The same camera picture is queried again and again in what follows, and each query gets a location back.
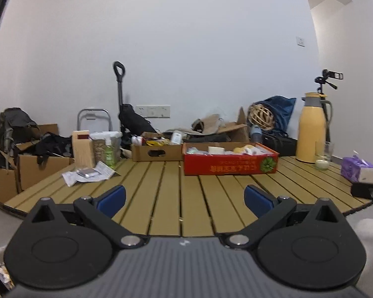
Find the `white logo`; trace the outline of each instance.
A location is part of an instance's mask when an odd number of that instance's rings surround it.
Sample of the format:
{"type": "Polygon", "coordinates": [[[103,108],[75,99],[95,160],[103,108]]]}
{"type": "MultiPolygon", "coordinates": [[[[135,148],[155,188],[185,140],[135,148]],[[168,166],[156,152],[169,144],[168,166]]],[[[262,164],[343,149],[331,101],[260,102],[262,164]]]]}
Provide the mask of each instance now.
{"type": "Polygon", "coordinates": [[[180,245],[187,246],[187,245],[190,245],[190,242],[188,240],[183,240],[180,242],[180,245]]]}

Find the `wooden slat table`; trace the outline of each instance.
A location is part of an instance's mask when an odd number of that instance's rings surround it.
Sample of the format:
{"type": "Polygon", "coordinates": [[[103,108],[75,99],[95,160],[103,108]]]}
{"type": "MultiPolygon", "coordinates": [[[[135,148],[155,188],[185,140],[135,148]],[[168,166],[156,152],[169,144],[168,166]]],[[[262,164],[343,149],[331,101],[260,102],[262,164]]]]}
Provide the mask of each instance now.
{"type": "Polygon", "coordinates": [[[122,160],[119,176],[100,183],[68,187],[61,173],[69,166],[20,193],[6,206],[29,212],[41,197],[56,203],[72,203],[83,195],[97,197],[115,185],[127,191],[125,206],[113,220],[138,234],[211,236],[234,232],[257,217],[244,204],[244,189],[256,185],[275,197],[285,195],[298,203],[313,204],[328,197],[343,213],[362,208],[369,200],[354,198],[350,182],[332,163],[321,172],[293,157],[279,159],[275,174],[252,176],[184,176],[182,162],[133,162],[122,160]]]}

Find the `gray ribbed surface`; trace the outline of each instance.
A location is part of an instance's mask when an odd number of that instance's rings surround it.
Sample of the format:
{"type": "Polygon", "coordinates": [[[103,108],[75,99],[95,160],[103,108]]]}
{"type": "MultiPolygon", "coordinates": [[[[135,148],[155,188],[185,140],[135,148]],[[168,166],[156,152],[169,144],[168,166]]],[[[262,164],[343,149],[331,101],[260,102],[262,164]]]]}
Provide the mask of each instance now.
{"type": "Polygon", "coordinates": [[[363,298],[356,289],[306,293],[267,277],[245,251],[223,247],[217,238],[153,238],[125,250],[101,277],[75,289],[33,292],[17,287],[17,298],[363,298]]]}

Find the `black circular cover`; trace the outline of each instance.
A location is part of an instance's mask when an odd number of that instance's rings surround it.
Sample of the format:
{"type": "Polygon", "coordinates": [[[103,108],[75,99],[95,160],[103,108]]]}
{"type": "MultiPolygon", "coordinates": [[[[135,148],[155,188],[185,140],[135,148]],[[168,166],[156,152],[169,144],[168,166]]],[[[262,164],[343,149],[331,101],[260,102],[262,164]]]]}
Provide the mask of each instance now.
{"type": "Polygon", "coordinates": [[[109,240],[81,226],[47,228],[34,224],[22,241],[11,241],[5,252],[6,267],[15,283],[38,289],[66,289],[102,273],[112,256],[109,240]]]}
{"type": "Polygon", "coordinates": [[[338,223],[281,228],[260,242],[257,256],[273,278],[295,288],[325,291],[354,284],[366,253],[351,230],[338,223]]]}

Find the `green bottle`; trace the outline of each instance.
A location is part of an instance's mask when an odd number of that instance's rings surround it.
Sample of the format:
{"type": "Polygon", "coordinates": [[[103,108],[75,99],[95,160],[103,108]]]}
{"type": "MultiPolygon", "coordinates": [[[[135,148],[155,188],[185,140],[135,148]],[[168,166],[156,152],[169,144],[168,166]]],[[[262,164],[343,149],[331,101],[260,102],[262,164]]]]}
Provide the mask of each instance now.
{"type": "Polygon", "coordinates": [[[114,169],[114,154],[110,137],[105,139],[105,164],[114,169]]]}

